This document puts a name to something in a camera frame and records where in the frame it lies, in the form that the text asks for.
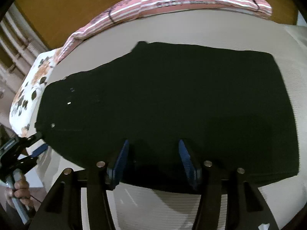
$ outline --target black cloth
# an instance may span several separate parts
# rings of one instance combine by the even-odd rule
[[[242,167],[259,186],[299,167],[290,100],[274,58],[263,52],[139,42],[110,63],[48,85],[36,129],[84,168],[108,160],[127,138],[124,181],[173,192],[188,191],[182,138],[200,162]]]

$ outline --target gray handle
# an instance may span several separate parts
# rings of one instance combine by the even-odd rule
[[[14,183],[15,183],[15,180],[20,180],[21,179],[21,176],[22,176],[22,173],[21,173],[21,170],[17,169],[13,172],[13,175],[16,179],[14,179],[11,175],[8,175],[7,178],[6,178],[6,183],[7,183],[7,186],[13,190],[15,190],[14,188]],[[18,198],[12,198],[12,202],[23,222],[24,225],[27,225],[30,223],[30,216],[28,214],[28,207],[26,207],[25,205],[23,205],[21,203],[21,201],[18,199]]]

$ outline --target black cable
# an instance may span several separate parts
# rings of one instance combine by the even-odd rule
[[[41,201],[36,199],[33,195],[30,195],[33,199],[37,200],[40,204],[41,204]]]

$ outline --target beige bed sheet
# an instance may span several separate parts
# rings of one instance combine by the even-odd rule
[[[195,10],[156,15],[118,25],[82,43],[55,68],[49,83],[122,56],[130,52],[138,41],[197,44],[272,54],[294,110],[300,150],[300,172],[297,176],[259,188],[279,228],[282,228],[307,201],[306,36],[307,30],[304,28],[285,26],[237,12]],[[38,107],[33,113],[29,134],[35,132],[33,127],[37,110]],[[38,172],[47,191],[66,167],[82,169],[52,149],[42,155]],[[83,190],[82,193],[83,217],[86,219],[86,192]],[[197,195],[174,196],[173,193],[122,183],[113,192],[108,192],[108,198],[116,228],[135,230],[191,229],[199,203]],[[88,229],[88,222],[84,222],[84,228]],[[225,219],[221,217],[219,229],[224,228],[224,222]]]

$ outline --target metal bolt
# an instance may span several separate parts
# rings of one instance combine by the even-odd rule
[[[104,167],[105,166],[105,162],[104,161],[100,161],[100,162],[98,162],[98,163],[96,163],[96,166],[98,167],[98,168],[102,168],[102,167]]]
[[[206,167],[211,167],[212,166],[212,162],[211,161],[204,161],[204,165]]]
[[[237,169],[237,172],[238,172],[239,174],[244,174],[244,173],[245,173],[245,170],[244,170],[243,168],[238,168],[238,169]]]
[[[71,169],[71,168],[66,168],[66,169],[63,170],[63,173],[64,173],[65,175],[68,175],[68,174],[70,174],[71,172],[72,172],[72,169]]]

